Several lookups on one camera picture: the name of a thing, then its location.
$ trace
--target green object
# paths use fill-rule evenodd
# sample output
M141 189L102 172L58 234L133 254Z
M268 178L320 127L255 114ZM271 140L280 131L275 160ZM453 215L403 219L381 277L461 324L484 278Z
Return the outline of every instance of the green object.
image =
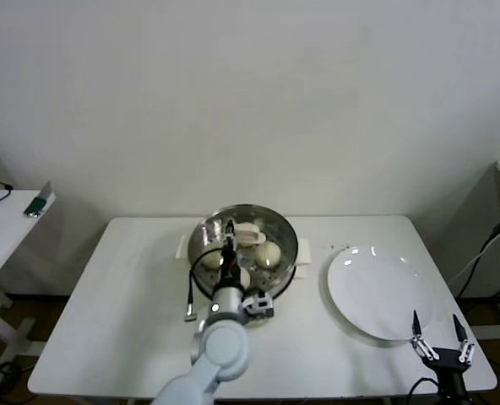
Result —
M27 217L38 217L41 214L41 210L46 206L47 199L51 196L51 182L48 181L40 190L40 193L34 197L32 202L23 212Z
M43 198L34 197L29 207L24 211L24 214L28 217L35 217L40 215L41 210L46 206L47 201Z

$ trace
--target round plate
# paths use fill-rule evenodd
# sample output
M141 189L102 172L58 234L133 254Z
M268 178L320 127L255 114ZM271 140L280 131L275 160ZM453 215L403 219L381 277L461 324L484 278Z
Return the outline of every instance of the round plate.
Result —
M342 314L362 331L384 340L413 334L413 311L421 328L432 318L432 297L410 260L377 246L338 254L328 274L329 292Z

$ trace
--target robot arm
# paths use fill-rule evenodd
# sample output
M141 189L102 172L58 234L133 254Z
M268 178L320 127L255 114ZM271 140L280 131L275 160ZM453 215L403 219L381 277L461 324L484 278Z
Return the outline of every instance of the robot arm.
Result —
M220 281L215 286L204 330L196 334L198 350L193 367L169 381L153 405L212 405L221 381L238 378L248 367L249 344L245 325L253 316L272 316L272 299L266 293L246 294L241 286L233 221L226 225ZM189 306L186 320L195 320Z
M248 367L248 335L235 321L218 321L204 333L192 369L169 381L153 405L212 405L221 381L238 378Z

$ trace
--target metal rim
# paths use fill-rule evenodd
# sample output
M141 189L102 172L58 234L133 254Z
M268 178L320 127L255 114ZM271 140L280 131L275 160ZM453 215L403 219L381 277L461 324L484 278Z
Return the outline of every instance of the metal rim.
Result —
M287 223L287 225L288 225L287 228L289 229L289 231L291 232L291 234L293 236L293 239L295 241L294 247L295 247L296 254L295 254L293 260L291 261L291 263L289 264L289 267L291 267L292 271L291 271L291 275L290 275L287 283L285 284L285 286L283 286L275 295L273 295L273 299L278 298L290 286L291 282L295 278L295 273L296 273L296 265L295 265L295 263L296 263L296 258L297 258L298 252L299 252L299 240L297 239L297 233L293 229L293 226L291 225L290 221L287 220L287 218L284 215L282 215L281 213L278 213L277 211L274 211L271 208L264 207L263 205L257 205L257 204L233 204L233 205L228 205L228 206L223 207L223 208L219 208L219 209L215 210L213 213L210 213L209 215L205 216L203 219L201 219L196 224L196 226L194 227L194 230L196 230L199 226L205 226L205 224L206 224L206 222L208 220L210 220L211 218L213 218L213 217L215 217L217 215L222 214L226 210L236 209L236 208L241 208L241 207L244 207L244 208L254 208L255 207L255 208L259 208L259 209L266 209L266 210L270 211L271 213L274 213L274 214L278 215L280 218L282 218ZM206 291L205 286L202 285L199 282L199 279L194 276L193 277L193 281L194 281L195 285L198 287L198 289L201 292L201 294L203 294L206 298L208 298L209 300L211 300L212 299L212 294L209 294Z

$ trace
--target white wall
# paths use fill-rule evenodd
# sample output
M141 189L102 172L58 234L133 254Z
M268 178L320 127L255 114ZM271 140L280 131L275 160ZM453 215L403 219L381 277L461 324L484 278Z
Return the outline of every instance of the white wall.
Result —
M453 271L499 158L500 1L0 1L0 177L59 196L14 292L69 293L113 217L246 202L405 213Z

